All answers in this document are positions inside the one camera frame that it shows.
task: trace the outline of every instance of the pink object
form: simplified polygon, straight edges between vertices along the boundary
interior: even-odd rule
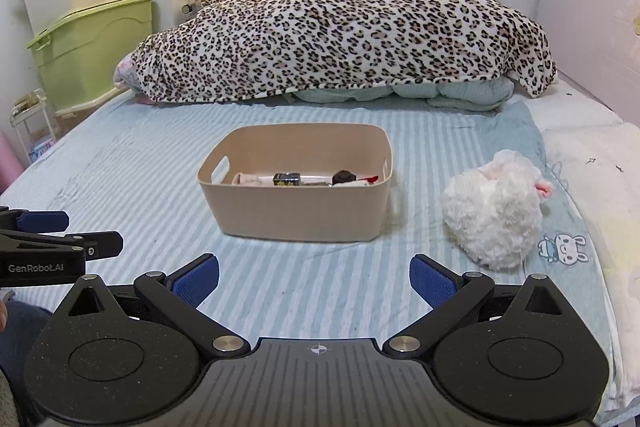
[[[6,136],[0,132],[0,192],[7,189],[24,172]]]
[[[553,184],[546,180],[536,183],[535,187],[538,192],[538,196],[543,200],[546,200],[546,198],[550,198],[554,193]]]
[[[136,102],[142,103],[144,105],[158,105],[156,102],[151,100],[146,94],[137,95]]]

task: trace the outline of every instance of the metal screw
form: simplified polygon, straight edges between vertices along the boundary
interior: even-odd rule
[[[420,341],[415,337],[400,335],[399,337],[393,337],[389,341],[389,347],[400,353],[407,353],[418,349],[420,347]]]
[[[237,351],[244,346],[244,340],[235,335],[222,335],[213,340],[213,347],[226,353],[227,351]]]

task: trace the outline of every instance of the person's hand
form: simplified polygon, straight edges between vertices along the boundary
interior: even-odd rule
[[[6,319],[7,319],[6,304],[4,304],[4,301],[0,299],[0,331],[4,331],[4,328],[6,327]]]

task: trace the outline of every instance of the person's leg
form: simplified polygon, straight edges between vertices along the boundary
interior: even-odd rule
[[[9,387],[0,367],[0,425],[2,427],[20,427],[18,411],[14,402],[14,393]]]
[[[43,417],[35,408],[25,387],[24,361],[34,341],[47,325],[50,314],[18,301],[9,301],[6,307],[6,329],[0,333],[0,367],[11,385],[21,416],[27,425],[37,425]]]

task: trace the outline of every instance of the beige plastic basket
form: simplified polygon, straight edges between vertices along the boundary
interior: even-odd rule
[[[212,174],[224,158],[220,183]],[[246,187],[237,172],[307,172],[332,176],[342,169],[379,176],[367,187]],[[198,183],[220,229],[229,235],[344,243],[380,235],[386,213],[392,154],[380,127],[351,123],[287,123],[242,127],[207,156]]]

